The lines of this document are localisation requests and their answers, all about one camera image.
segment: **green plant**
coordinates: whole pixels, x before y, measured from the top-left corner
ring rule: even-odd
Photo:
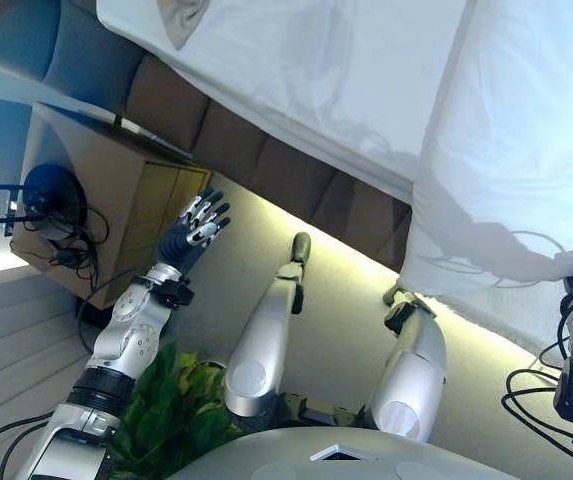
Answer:
[[[162,349],[139,378],[109,446],[113,480],[163,479],[238,438],[223,401],[225,370]]]

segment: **white sheet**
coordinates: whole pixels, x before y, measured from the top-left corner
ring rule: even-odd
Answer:
[[[99,0],[102,23],[210,97],[410,202],[465,0],[217,0],[180,50],[155,0]]]
[[[573,275],[573,2],[478,2],[429,137],[406,287]]]

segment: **robotic hand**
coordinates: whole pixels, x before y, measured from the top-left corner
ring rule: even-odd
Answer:
[[[188,273],[222,228],[230,223],[230,218],[218,221],[230,208],[228,203],[212,210],[223,196],[222,192],[214,192],[208,187],[186,205],[159,242],[159,261],[172,265],[183,275]]]
[[[68,398],[20,468],[17,480],[106,478],[106,444],[120,426],[135,381],[157,354],[172,309],[190,303],[186,274],[230,223],[221,192],[207,188],[184,208],[158,244],[158,261],[117,300],[110,323]]]

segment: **white fabric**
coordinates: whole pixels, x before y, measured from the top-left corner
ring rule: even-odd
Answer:
[[[166,35],[176,50],[195,31],[208,4],[209,0],[157,0]]]
[[[573,274],[573,2],[478,2],[412,205],[407,288]]]
[[[273,136],[410,202],[465,0],[217,0],[177,51],[155,0],[102,23]]]

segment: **floor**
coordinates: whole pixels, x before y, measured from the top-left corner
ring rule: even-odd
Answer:
[[[293,317],[283,389],[357,410],[368,398],[395,338],[383,325],[383,292],[396,273],[216,175],[232,223],[189,277],[193,304],[177,312],[172,333],[182,349],[226,361],[290,242],[313,239],[304,311]],[[449,371],[430,442],[524,479],[573,478],[573,460],[504,412],[506,375],[533,356],[508,340],[433,304],[446,338]],[[534,378],[524,381],[537,383]],[[556,419],[551,398],[529,401]]]

